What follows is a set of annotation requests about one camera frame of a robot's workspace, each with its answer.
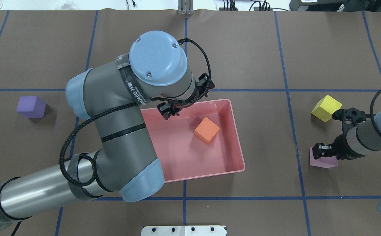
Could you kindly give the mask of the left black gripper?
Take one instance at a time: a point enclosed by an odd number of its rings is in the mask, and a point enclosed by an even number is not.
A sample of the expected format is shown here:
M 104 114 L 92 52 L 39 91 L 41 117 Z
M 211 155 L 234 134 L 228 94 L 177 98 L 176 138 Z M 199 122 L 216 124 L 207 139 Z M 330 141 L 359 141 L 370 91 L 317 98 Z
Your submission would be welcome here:
M 191 103 L 163 102 L 157 105 L 157 109 L 165 120 L 172 116 L 180 116 L 180 111 L 189 107 Z

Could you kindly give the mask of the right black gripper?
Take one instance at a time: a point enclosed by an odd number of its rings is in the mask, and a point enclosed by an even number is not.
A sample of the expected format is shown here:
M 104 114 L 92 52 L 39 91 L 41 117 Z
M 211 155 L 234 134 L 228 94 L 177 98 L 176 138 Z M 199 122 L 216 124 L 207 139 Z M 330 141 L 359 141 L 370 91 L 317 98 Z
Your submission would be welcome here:
M 343 134 L 337 136 L 333 143 L 325 145 L 324 143 L 316 143 L 312 147 L 312 157 L 314 160 L 318 160 L 322 157 L 336 156 L 338 160 L 348 160 L 349 157 L 349 145 L 346 142 L 346 138 Z

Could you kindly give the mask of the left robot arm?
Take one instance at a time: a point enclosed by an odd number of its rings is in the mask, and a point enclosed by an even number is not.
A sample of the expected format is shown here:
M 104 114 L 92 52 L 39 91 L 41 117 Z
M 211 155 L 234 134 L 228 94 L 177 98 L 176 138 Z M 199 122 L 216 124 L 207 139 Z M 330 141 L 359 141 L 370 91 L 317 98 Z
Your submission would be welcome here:
M 211 72 L 199 82 L 181 45 L 163 31 L 149 31 L 128 53 L 91 68 L 66 85 L 66 99 L 83 123 L 64 141 L 56 166 L 0 183 L 0 231 L 33 215 L 119 191 L 130 203 L 164 184 L 163 170 L 140 106 L 161 101 L 169 119 L 205 96 Z

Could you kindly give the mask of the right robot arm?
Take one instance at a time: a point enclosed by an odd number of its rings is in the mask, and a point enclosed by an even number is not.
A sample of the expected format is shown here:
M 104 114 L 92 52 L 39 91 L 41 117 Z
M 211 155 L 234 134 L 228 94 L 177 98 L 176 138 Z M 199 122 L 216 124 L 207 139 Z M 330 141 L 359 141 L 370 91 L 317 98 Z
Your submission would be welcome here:
M 338 160 L 354 160 L 381 151 L 381 112 L 368 115 L 355 108 L 339 109 L 332 118 L 342 122 L 342 134 L 331 144 L 312 146 L 310 165 L 331 168 Z

